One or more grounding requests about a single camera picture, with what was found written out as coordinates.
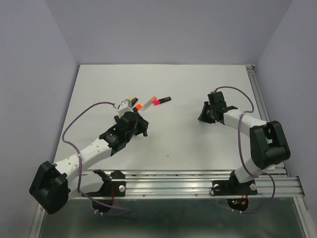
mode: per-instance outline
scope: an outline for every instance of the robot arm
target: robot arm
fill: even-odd
[[[149,123],[138,112],[132,111],[128,103],[123,101],[118,112],[123,116],[115,116],[116,124],[80,151],[82,172],[125,148],[134,135],[142,133],[147,136]],[[47,213],[53,214],[69,199],[81,195],[77,191],[79,169],[77,154],[55,164],[46,161],[39,166],[29,192]],[[110,178],[104,172],[94,171],[82,177],[81,190],[85,193],[99,191],[109,181]]]
[[[228,107],[222,92],[211,92],[208,98],[209,102],[204,102],[198,120],[206,123],[220,122],[238,130],[239,119],[243,112],[234,106]],[[244,115],[241,132],[250,138],[251,158],[245,162],[245,165],[251,174],[259,176],[262,170],[290,157],[290,150],[279,122],[266,122]],[[254,178],[241,166],[231,173],[230,179],[219,188],[218,192],[215,191],[215,194],[242,194],[252,182]]]

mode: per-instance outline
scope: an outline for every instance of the cable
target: cable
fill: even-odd
[[[273,183],[273,193],[272,193],[272,196],[270,198],[270,200],[268,201],[268,203],[266,205],[264,205],[263,207],[257,209],[257,210],[254,210],[254,211],[244,211],[244,212],[241,212],[241,211],[237,211],[237,212],[240,212],[240,213],[243,213],[243,214],[253,214],[253,213],[256,213],[256,212],[260,212],[262,210],[264,210],[266,207],[268,207],[268,205],[273,201],[273,198],[275,196],[275,190],[276,190],[276,185],[275,185],[275,181],[274,181],[274,178],[272,177],[272,175],[270,175],[269,173],[267,172],[261,172],[259,176],[256,176],[256,175],[253,175],[249,170],[248,168],[246,167],[245,163],[244,163],[244,160],[243,160],[243,155],[242,155],[242,147],[241,147],[241,124],[242,124],[242,118],[244,116],[245,113],[253,113],[254,112],[254,104],[252,102],[252,100],[250,99],[250,97],[244,93],[242,90],[236,88],[236,87],[231,87],[231,86],[222,86],[222,87],[218,87],[214,90],[214,92],[216,92],[218,89],[221,89],[221,88],[230,88],[230,89],[234,89],[234,90],[237,90],[239,91],[240,93],[242,93],[250,102],[251,104],[251,107],[252,109],[250,111],[246,110],[244,111],[240,118],[239,118],[239,122],[238,122],[238,148],[239,148],[239,155],[240,155],[240,160],[241,160],[241,163],[242,163],[242,166],[244,168],[244,170],[253,178],[257,179],[260,175],[267,175],[269,176],[269,178],[272,180],[272,183]]]
[[[123,214],[106,214],[106,216],[122,216],[122,215],[126,215],[128,213],[131,212],[130,209],[128,208],[124,208],[124,207],[116,207],[116,206],[110,206],[108,204],[105,204],[105,203],[102,203],[102,202],[99,202],[98,200],[92,198],[91,196],[87,195],[86,193],[82,192],[80,190],[80,184],[81,184],[81,179],[82,179],[82,172],[83,172],[83,158],[81,157],[81,154],[80,154],[80,150],[78,149],[78,147],[73,144],[72,142],[68,141],[68,140],[65,140],[65,134],[67,133],[67,131],[70,129],[70,127],[83,115],[85,114],[88,110],[90,110],[91,108],[97,106],[97,105],[100,105],[100,104],[110,104],[114,107],[114,103],[110,103],[110,102],[99,102],[99,103],[95,103],[95,104],[92,104],[90,107],[88,107],[86,110],[84,110],[81,114],[79,114],[69,125],[68,127],[66,127],[65,131],[63,132],[62,136],[61,136],[61,139],[64,143],[66,144],[69,144],[70,146],[72,146],[76,152],[77,152],[77,155],[78,155],[78,159],[79,159],[79,175],[78,175],[78,184],[77,184],[77,191],[83,195],[84,197],[92,200],[93,202],[101,205],[101,206],[104,206],[104,207],[108,207],[108,208],[113,208],[113,209],[117,209],[117,210],[122,210],[122,211],[126,211],[125,213]]]

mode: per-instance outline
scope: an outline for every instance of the metal frame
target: metal frame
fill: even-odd
[[[260,93],[254,67],[246,66],[251,87],[256,99],[261,119],[269,121],[269,117]],[[126,178],[125,197],[116,199],[212,199],[227,196],[210,196],[210,189],[218,179],[229,178],[231,171],[122,171]],[[275,170],[267,170],[276,182],[276,197],[293,197],[300,222],[308,238],[316,238],[313,223],[307,212],[303,196],[304,192],[299,178],[290,178],[284,164],[275,166]],[[271,197],[272,182],[269,177],[256,179],[258,195],[250,197]],[[30,238],[38,238],[44,219],[45,210],[39,205],[35,214]]]

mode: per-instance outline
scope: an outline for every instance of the wall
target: wall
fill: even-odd
[[[256,63],[291,0],[46,0],[80,63]]]
[[[271,119],[280,121],[291,149],[286,163],[300,176],[317,227],[317,1],[294,0],[256,66]]]
[[[55,154],[77,70],[43,0],[0,1],[0,237],[28,237],[28,189]]]

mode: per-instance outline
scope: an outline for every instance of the white table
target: white table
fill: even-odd
[[[149,122],[148,137],[134,137],[124,150],[91,169],[234,170],[241,166],[237,131],[197,121],[207,94],[224,85],[238,87],[256,103],[244,65],[81,65],[63,129],[96,102],[137,97],[144,104],[152,96],[171,96],[172,101],[141,112]],[[251,108],[239,92],[224,89],[223,93],[228,106]],[[66,138],[82,149],[115,124],[115,115],[112,106],[97,106],[77,121]],[[257,107],[253,116],[260,118]],[[244,135],[242,146],[247,159],[250,145]],[[74,153],[60,140],[54,161]]]

